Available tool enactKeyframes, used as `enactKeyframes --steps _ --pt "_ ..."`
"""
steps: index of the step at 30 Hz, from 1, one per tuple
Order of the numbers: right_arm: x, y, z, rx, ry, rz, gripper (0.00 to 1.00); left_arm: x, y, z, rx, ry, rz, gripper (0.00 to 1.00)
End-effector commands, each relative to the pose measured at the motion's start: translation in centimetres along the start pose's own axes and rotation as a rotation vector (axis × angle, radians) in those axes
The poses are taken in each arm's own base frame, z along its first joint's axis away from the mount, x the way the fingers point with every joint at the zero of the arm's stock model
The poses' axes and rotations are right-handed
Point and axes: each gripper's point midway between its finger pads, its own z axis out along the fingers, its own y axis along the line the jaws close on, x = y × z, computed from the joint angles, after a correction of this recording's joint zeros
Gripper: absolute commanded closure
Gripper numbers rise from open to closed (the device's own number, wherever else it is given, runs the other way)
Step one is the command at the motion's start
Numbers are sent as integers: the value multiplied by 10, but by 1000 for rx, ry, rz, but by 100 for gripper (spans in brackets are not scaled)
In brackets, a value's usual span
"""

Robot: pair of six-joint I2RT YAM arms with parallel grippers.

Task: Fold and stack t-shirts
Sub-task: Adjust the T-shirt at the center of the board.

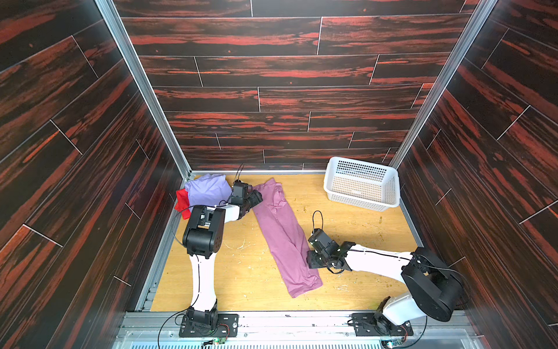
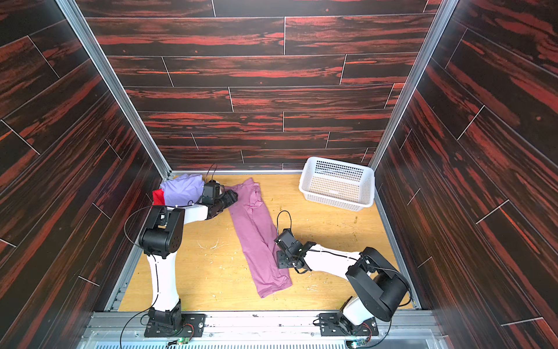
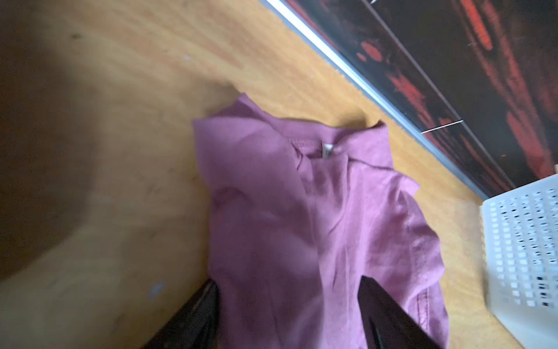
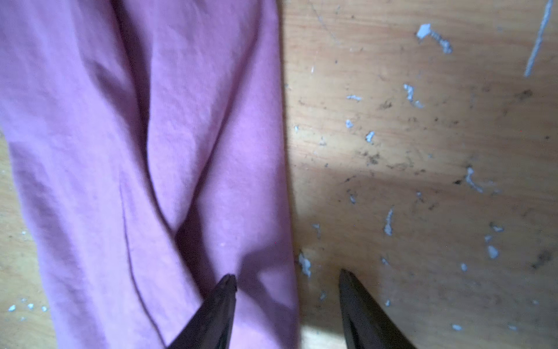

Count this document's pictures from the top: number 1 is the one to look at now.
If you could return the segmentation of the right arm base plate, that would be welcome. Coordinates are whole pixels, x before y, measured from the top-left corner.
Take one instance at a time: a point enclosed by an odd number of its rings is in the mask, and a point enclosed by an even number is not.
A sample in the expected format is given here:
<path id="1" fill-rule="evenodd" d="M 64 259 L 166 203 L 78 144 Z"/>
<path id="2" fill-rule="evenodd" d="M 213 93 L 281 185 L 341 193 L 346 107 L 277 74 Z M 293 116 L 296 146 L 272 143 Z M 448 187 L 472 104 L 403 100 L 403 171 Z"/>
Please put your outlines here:
<path id="1" fill-rule="evenodd" d="M 414 334 L 409 321 L 395 325 L 383 314 L 353 313 L 347 324 L 355 330 L 357 337 L 408 337 Z"/>

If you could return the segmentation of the magenta t-shirt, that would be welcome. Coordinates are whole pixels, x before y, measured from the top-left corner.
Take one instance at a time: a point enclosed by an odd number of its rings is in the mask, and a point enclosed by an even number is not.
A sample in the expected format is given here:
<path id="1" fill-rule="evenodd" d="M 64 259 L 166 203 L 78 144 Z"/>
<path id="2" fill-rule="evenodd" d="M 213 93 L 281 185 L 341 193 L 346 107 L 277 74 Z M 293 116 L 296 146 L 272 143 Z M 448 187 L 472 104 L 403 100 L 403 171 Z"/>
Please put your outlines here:
<path id="1" fill-rule="evenodd" d="M 297 298 L 323 286 L 318 270 L 307 263 L 305 232 L 286 200 L 281 183 L 271 178 L 254 188 L 262 202 L 253 209 L 289 295 Z"/>

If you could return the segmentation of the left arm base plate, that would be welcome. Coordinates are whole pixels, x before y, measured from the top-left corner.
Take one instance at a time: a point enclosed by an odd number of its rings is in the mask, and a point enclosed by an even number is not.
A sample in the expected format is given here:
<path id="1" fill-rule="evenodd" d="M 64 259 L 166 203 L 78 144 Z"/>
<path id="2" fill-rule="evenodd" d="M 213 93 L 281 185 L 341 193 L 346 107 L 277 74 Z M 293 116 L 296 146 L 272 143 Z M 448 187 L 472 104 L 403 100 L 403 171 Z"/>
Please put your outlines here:
<path id="1" fill-rule="evenodd" d="M 237 337 L 238 323 L 238 314 L 188 312 L 180 325 L 179 337 Z"/>

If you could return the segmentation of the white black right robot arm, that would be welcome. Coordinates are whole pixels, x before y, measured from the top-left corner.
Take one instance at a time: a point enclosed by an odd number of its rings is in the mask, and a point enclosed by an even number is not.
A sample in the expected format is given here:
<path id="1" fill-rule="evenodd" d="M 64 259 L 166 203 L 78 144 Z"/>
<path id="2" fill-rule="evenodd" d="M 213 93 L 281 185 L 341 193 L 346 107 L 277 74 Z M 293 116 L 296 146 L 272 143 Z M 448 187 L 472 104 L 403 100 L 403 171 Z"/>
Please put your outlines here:
<path id="1" fill-rule="evenodd" d="M 307 253 L 307 262 L 311 269 L 373 273 L 407 287 L 406 293 L 384 299 L 376 309 L 373 324 L 380 328 L 400 326 L 423 316 L 448 322 L 464 294 L 458 273 L 424 247 L 389 252 L 351 241 L 337 244 L 319 228 L 313 230 L 309 243 L 312 250 Z"/>

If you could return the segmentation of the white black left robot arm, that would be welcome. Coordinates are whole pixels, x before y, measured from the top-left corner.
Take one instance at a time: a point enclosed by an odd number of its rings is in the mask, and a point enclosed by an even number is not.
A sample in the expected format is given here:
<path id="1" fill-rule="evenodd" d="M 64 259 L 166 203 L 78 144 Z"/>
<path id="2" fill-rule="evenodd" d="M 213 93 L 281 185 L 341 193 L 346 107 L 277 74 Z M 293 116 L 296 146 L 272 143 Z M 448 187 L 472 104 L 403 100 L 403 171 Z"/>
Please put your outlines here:
<path id="1" fill-rule="evenodd" d="M 187 333 L 209 333 L 219 327 L 214 265 L 222 246 L 225 224 L 240 220 L 262 202 L 258 190 L 235 180 L 232 198 L 225 205 L 193 207 L 183 235 L 183 246 L 190 257 L 193 272 L 193 297 L 183 318 Z"/>

